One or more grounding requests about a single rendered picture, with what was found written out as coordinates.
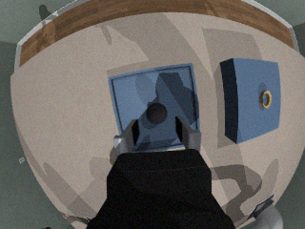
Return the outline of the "blue square block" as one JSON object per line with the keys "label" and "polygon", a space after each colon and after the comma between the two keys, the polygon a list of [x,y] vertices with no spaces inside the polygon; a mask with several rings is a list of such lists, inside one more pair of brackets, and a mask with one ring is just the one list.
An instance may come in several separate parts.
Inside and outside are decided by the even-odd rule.
{"label": "blue square block", "polygon": [[225,136],[238,144],[277,129],[281,105],[278,63],[231,58],[220,62],[220,69]]}

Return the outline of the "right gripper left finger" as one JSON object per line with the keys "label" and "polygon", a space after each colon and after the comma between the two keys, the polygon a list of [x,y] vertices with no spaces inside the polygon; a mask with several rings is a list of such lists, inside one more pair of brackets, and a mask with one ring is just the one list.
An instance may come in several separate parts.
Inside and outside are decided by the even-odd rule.
{"label": "right gripper left finger", "polygon": [[121,135],[116,135],[112,139],[116,157],[124,153],[131,153],[139,135],[138,119],[133,119]]}

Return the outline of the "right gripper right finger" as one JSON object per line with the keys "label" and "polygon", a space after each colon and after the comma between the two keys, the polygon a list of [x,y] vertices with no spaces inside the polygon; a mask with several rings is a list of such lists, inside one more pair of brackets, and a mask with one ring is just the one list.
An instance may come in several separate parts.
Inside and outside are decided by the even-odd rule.
{"label": "right gripper right finger", "polygon": [[196,149],[200,153],[201,132],[199,130],[193,130],[182,116],[176,116],[175,131],[185,149]]}

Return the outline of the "blue square tray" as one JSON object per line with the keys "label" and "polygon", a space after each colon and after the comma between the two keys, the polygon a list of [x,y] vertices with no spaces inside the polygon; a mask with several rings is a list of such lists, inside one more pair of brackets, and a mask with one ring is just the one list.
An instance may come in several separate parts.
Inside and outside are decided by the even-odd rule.
{"label": "blue square tray", "polygon": [[[193,63],[123,73],[108,77],[119,134],[138,119],[140,135],[132,153],[146,153],[184,147],[175,132],[175,117],[182,116],[200,131]],[[152,124],[146,111],[153,103],[168,112],[161,124]]]}

